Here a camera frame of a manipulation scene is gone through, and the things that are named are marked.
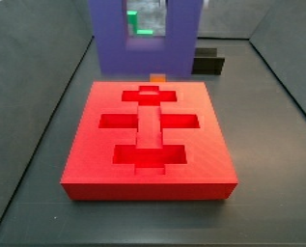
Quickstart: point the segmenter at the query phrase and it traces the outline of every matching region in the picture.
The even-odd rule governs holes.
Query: red block
[[[60,184],[72,200],[216,200],[237,178],[204,83],[94,82]]]

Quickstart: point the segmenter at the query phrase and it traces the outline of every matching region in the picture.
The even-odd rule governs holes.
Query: table surface
[[[225,57],[220,76],[189,80],[205,82],[232,157],[229,199],[68,200],[58,178],[92,82],[148,79],[101,77],[90,44],[2,218],[0,244],[306,243],[306,118],[247,41],[197,45]]]

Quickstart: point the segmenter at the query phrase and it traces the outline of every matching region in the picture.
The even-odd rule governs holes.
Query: small orange piece
[[[151,73],[149,82],[167,82],[167,76],[163,73]]]

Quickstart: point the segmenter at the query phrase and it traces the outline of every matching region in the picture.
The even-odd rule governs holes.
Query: cross-shaped slot
[[[135,145],[116,145],[113,164],[133,164],[136,174],[164,174],[165,164],[185,164],[183,145],[163,145],[164,128],[199,128],[193,114],[161,114],[160,102],[176,101],[175,91],[140,86],[124,91],[123,101],[136,101],[136,114],[101,114],[99,128],[136,128]]]

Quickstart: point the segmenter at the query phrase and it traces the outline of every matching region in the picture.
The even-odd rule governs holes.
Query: black object
[[[191,73],[219,75],[223,63],[224,58],[216,57],[216,48],[196,48]]]

